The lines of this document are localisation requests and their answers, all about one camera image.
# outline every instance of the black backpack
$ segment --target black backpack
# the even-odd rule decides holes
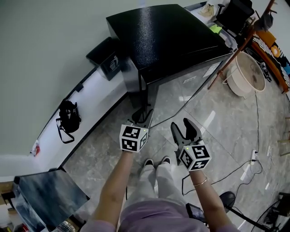
[[[79,128],[80,122],[82,121],[78,115],[77,103],[72,104],[69,100],[63,100],[59,106],[59,109],[59,118],[56,119],[59,137],[65,144],[74,142],[74,137],[69,133],[75,132]],[[64,133],[72,139],[69,141],[63,141],[60,130],[63,130]]]

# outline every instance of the paper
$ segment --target paper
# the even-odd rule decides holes
[[[210,76],[214,72],[214,70],[216,70],[216,68],[219,66],[220,63],[221,62],[215,63],[211,67],[209,67],[208,71],[204,74],[203,78]]]

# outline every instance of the bracelet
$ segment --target bracelet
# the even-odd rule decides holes
[[[204,180],[203,182],[201,182],[200,184],[194,184],[194,187],[197,187],[197,186],[199,186],[199,185],[204,184],[205,182],[207,182],[207,180],[208,180],[208,178],[206,177],[205,180]]]

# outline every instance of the black trash bin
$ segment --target black trash bin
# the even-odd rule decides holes
[[[86,55],[86,58],[97,67],[101,67],[108,81],[120,71],[119,60],[111,37],[108,37],[90,51],[89,54]]]

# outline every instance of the white cube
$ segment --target white cube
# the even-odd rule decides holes
[[[148,131],[146,128],[122,125],[119,136],[121,149],[139,152],[148,140]]]
[[[204,169],[212,159],[207,145],[184,146],[179,155],[188,171]]]

